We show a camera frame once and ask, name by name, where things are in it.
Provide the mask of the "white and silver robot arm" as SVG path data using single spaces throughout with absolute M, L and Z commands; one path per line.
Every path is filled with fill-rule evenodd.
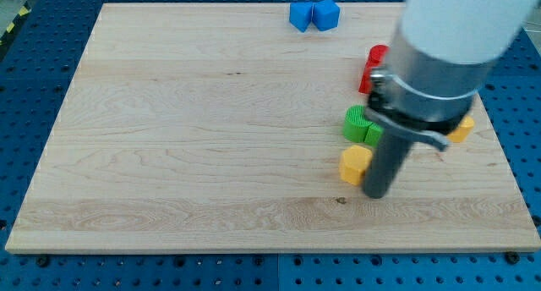
M 406 0 L 367 116 L 380 152 L 422 142 L 443 151 L 473 96 L 539 0 Z

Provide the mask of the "yellow block behind arm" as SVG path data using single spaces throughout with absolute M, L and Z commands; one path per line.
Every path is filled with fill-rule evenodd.
M 461 143 L 470 135 L 474 126 L 475 120 L 471 116 L 466 116 L 446 137 L 453 143 Z

